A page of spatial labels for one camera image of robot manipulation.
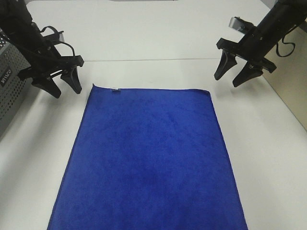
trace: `beige panel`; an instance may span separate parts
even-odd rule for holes
[[[264,77],[275,89],[289,109],[307,129],[307,33],[300,28],[289,34],[285,42],[295,42],[296,49],[289,57],[278,57],[275,48],[266,56],[273,61],[277,70]],[[281,55],[291,51],[291,45],[280,45]]]

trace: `perforated metal panel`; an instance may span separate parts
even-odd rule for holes
[[[29,66],[16,47],[0,38],[0,136],[13,119],[31,85],[31,80],[21,81],[17,76],[20,70]]]

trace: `metal mesh box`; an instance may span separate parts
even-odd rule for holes
[[[31,80],[21,81],[17,76],[20,70],[29,66],[16,47],[0,38],[0,136],[13,119],[31,85]]]

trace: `blue towel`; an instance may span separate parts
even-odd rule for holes
[[[93,87],[49,230],[247,230],[209,92]]]

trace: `black robotic arm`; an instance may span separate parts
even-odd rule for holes
[[[278,0],[258,26],[240,18],[232,18],[230,26],[245,34],[238,43],[221,38],[218,49],[222,58],[214,77],[219,80],[229,69],[237,64],[236,56],[245,59],[246,65],[233,81],[235,87],[261,76],[262,70],[272,73],[276,66],[265,55],[285,35],[293,31],[307,18],[307,0]]]
[[[21,80],[33,78],[32,85],[59,98],[61,91],[52,78],[61,75],[61,79],[76,93],[81,92],[77,66],[83,66],[82,57],[76,56],[73,48],[61,41],[63,31],[58,32],[52,26],[40,31],[32,21],[24,0],[0,0],[0,28],[4,32],[0,36],[15,45],[31,65],[19,72]],[[53,34],[42,36],[41,33],[47,28]],[[62,57],[55,48],[60,43],[71,47],[73,56]]]

